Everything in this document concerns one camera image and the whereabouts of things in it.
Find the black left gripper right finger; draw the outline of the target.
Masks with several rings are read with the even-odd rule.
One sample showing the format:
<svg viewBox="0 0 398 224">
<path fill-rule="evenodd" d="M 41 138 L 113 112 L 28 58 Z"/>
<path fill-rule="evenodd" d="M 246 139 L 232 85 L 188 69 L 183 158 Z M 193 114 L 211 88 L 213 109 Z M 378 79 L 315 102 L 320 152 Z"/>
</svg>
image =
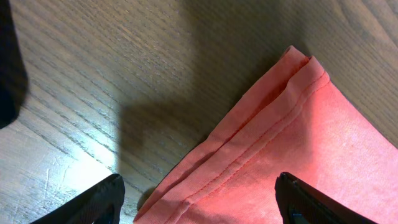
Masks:
<svg viewBox="0 0 398 224">
<path fill-rule="evenodd" d="M 284 224 L 374 223 L 288 172 L 276 179 L 275 198 Z"/>
</svg>

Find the red orange t-shirt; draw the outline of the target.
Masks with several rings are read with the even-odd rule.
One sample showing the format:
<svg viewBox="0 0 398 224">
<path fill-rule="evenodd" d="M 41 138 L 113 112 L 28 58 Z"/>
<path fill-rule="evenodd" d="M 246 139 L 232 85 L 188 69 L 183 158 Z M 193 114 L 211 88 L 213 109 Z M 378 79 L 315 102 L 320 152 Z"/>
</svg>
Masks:
<svg viewBox="0 0 398 224">
<path fill-rule="evenodd" d="M 135 223 L 280 223 L 290 172 L 378 223 L 397 222 L 397 149 L 289 47 L 156 187 Z"/>
</svg>

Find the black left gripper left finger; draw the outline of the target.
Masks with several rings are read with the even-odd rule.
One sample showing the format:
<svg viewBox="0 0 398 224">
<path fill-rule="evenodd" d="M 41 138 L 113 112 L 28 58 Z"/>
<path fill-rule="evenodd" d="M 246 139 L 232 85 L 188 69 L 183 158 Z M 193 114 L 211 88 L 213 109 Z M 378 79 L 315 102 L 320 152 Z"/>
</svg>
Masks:
<svg viewBox="0 0 398 224">
<path fill-rule="evenodd" d="M 32 224 L 119 224 L 125 186 L 111 174 Z"/>
</svg>

